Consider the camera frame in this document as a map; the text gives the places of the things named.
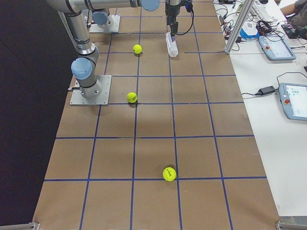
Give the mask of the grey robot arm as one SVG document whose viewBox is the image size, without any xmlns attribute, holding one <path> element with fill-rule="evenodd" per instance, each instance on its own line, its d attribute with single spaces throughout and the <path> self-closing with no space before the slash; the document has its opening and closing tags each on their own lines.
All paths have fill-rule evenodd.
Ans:
<svg viewBox="0 0 307 230">
<path fill-rule="evenodd" d="M 79 84 L 81 95 L 84 98 L 92 98 L 101 90 L 95 75 L 99 54 L 97 47 L 90 39 L 84 14 L 82 11 L 59 12 L 59 16 L 78 54 L 78 58 L 71 64 L 72 74 Z"/>
<path fill-rule="evenodd" d="M 159 0 L 48 0 L 47 3 L 56 11 L 66 16 L 66 21 L 71 34 L 79 40 L 87 40 L 89 32 L 83 18 L 82 10 L 100 11 L 108 8 L 137 8 L 153 12 L 159 5 Z M 176 17 L 180 8 L 185 7 L 187 12 L 194 14 L 192 1 L 190 0 L 166 0 L 165 14 L 167 25 L 170 26 L 171 35 L 178 35 L 178 22 Z"/>
</svg>

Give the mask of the tennis ball near arm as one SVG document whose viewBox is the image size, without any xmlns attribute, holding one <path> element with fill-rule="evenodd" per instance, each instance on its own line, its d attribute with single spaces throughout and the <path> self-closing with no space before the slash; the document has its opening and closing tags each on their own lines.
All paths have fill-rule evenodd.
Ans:
<svg viewBox="0 0 307 230">
<path fill-rule="evenodd" d="M 136 103 L 138 100 L 138 96 L 135 92 L 129 92 L 126 98 L 127 98 L 127 101 L 131 104 Z"/>
</svg>

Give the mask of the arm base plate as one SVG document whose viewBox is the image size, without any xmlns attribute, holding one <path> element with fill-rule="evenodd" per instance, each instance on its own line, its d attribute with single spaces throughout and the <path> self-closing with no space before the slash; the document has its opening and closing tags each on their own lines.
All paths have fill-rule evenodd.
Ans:
<svg viewBox="0 0 307 230">
<path fill-rule="evenodd" d="M 82 88 L 78 81 L 70 87 L 71 106 L 108 106 L 112 75 L 96 75 L 96 83 L 90 88 Z"/>
<path fill-rule="evenodd" d="M 93 15 L 89 32 L 92 34 L 118 33 L 120 15 Z"/>
</svg>

